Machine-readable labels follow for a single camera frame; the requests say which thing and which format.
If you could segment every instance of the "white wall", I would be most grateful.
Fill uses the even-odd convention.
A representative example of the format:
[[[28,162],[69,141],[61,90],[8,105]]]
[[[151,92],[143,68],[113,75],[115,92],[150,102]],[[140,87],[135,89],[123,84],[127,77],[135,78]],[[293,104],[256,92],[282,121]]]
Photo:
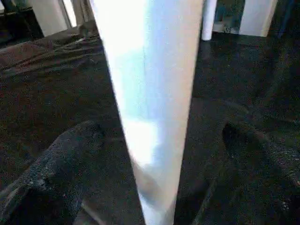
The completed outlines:
[[[29,0],[44,36],[69,28],[60,0]]]
[[[246,0],[240,34],[266,37],[278,0]]]
[[[3,10],[4,6],[2,5],[2,2],[0,1],[0,10]]]

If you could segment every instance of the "wrinkled black fabric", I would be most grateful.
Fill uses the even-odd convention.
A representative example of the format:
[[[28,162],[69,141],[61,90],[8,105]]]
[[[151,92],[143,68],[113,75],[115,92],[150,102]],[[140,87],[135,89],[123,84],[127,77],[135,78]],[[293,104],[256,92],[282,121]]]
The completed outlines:
[[[14,183],[0,192],[0,224],[72,224],[95,178],[99,124],[83,122],[61,134]]]
[[[104,48],[94,22],[0,53],[0,188],[13,182],[64,130],[97,120],[107,137],[103,167],[85,199],[107,224],[143,224]],[[219,191],[211,198],[212,211],[203,216],[207,224],[212,218],[220,219],[220,224],[232,221],[237,212],[250,218],[239,218],[242,222],[263,223],[273,214],[279,220],[280,210],[261,198],[266,192],[255,191],[252,180],[241,176],[223,141],[223,129],[228,122],[242,121],[272,143],[299,151],[299,61],[300,42],[295,39],[214,34],[211,42],[200,41],[175,224],[193,221],[216,177]],[[235,148],[244,147],[240,143]],[[252,151],[253,160],[262,154]],[[248,171],[247,175],[260,183],[264,180],[258,173]],[[269,180],[260,190],[269,190]],[[250,199],[253,204],[248,210]],[[261,210],[266,204],[268,211]]]

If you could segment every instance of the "white cylinder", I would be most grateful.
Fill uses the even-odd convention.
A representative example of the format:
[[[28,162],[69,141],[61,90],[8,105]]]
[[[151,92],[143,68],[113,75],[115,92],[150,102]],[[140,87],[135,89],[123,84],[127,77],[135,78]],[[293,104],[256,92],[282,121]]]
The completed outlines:
[[[215,21],[215,13],[217,7],[217,0],[206,0],[204,3],[203,11],[203,27],[202,27],[202,40],[211,40],[212,27]]]
[[[202,0],[91,0],[91,5],[145,222],[173,224]]]

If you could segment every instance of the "white pipe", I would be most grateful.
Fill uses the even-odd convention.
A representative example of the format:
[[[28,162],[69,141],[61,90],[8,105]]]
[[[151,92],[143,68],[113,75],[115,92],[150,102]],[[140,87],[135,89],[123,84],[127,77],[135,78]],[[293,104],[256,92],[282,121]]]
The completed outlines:
[[[91,6],[145,222],[173,224],[202,0],[91,0]]]
[[[215,13],[217,7],[217,0],[206,0],[204,3],[203,11],[203,27],[202,27],[202,40],[211,40],[212,28],[215,21]]]

